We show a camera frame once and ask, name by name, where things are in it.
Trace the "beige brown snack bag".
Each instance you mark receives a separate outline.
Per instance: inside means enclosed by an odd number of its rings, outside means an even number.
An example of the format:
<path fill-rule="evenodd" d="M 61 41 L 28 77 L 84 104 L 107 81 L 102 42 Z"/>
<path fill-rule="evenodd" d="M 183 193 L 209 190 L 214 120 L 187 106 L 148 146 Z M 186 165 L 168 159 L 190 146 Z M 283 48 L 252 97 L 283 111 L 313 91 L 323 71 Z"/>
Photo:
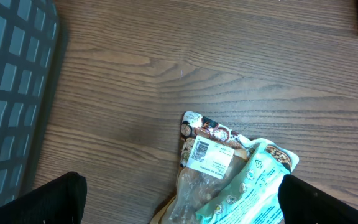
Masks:
<path fill-rule="evenodd" d="M 245 136 L 199 113 L 181 122 L 180 167 L 173 198 L 151 223 L 198 223 L 196 212 L 215 198 L 248 161 Z"/>

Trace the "teal snack packet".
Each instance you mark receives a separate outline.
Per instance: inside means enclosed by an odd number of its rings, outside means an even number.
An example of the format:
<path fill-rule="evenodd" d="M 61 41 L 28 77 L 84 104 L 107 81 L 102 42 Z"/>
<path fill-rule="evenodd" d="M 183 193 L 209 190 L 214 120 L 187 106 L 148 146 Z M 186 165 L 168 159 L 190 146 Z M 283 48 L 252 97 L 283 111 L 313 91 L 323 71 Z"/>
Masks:
<path fill-rule="evenodd" d="M 291 174 L 299 157 L 268 139 L 250 141 L 250 159 L 217 197 L 196 211 L 199 223 L 278 224 L 283 212 L 278 188 Z"/>

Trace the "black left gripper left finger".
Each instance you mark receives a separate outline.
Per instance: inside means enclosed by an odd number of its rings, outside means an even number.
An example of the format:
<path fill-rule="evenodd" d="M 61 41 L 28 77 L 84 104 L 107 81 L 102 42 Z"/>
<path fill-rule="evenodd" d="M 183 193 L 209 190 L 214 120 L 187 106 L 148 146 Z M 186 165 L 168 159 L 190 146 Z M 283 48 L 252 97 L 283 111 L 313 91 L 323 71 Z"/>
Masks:
<path fill-rule="evenodd" d="M 86 196 L 86 178 L 68 172 L 0 207 L 0 224 L 80 224 Z"/>

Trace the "grey plastic mesh basket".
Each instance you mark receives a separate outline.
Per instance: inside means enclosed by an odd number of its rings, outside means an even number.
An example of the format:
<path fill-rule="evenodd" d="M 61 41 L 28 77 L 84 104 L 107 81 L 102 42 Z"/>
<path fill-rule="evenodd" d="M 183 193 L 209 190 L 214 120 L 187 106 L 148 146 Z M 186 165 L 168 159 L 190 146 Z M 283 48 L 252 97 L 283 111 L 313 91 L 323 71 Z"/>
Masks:
<path fill-rule="evenodd" d="M 0 0 L 0 207 L 22 192 L 59 30 L 53 0 Z"/>

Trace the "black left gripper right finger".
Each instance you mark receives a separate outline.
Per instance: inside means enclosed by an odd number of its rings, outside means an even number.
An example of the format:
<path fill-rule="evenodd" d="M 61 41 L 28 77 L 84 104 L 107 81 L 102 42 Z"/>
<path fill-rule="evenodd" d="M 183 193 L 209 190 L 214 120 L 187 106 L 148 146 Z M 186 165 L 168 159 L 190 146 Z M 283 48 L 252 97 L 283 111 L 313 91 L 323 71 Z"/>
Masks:
<path fill-rule="evenodd" d="M 285 224 L 358 224 L 358 210 L 293 175 L 278 189 Z"/>

